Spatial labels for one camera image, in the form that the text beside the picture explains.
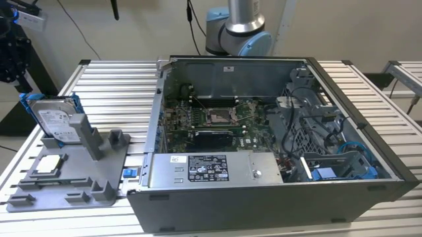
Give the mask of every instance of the blue latch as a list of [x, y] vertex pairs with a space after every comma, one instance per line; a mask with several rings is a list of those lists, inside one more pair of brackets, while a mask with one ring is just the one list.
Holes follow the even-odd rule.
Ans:
[[138, 169], [124, 169], [123, 170], [123, 178], [136, 178], [138, 176]]

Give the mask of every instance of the motherboard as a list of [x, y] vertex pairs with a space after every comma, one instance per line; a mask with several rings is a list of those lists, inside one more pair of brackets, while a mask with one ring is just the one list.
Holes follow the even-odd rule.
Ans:
[[164, 127], [170, 153], [254, 150], [279, 154], [265, 105], [254, 99], [170, 100]]

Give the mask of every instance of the sticker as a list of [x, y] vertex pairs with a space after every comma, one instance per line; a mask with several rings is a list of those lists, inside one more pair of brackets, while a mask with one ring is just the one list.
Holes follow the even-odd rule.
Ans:
[[188, 156], [191, 182], [228, 181], [226, 156]]
[[186, 156], [171, 156], [170, 157], [170, 162], [171, 163], [186, 163]]
[[235, 67], [223, 67], [223, 72], [234, 72]]
[[68, 125], [68, 114], [62, 110], [40, 110], [44, 126], [62, 142], [80, 142], [76, 130]]

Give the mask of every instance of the warning label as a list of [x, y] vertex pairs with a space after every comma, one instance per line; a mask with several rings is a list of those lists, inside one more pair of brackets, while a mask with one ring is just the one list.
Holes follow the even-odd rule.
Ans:
[[188, 156], [191, 182], [228, 181], [226, 156]]

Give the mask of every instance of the aluminum rail table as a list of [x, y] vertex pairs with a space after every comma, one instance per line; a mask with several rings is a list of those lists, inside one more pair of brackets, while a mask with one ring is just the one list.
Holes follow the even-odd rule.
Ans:
[[[391, 146], [403, 163], [422, 180], [422, 131], [353, 65], [321, 61], [321, 65]], [[147, 136], [156, 77], [155, 62], [91, 61], [79, 65], [60, 95], [78, 92], [88, 118], [99, 131], [122, 129], [132, 136], [126, 167], [139, 167]], [[136, 179], [123, 179], [112, 207], [8, 213], [5, 201], [42, 150], [36, 127], [0, 176], [0, 237], [127, 236], [143, 232], [124, 197]], [[398, 201], [377, 204], [353, 223], [275, 229], [171, 235], [179, 237], [393, 237], [422, 236], [422, 185]]]
[[390, 61], [382, 72], [390, 73], [415, 95], [422, 96], [422, 62]]

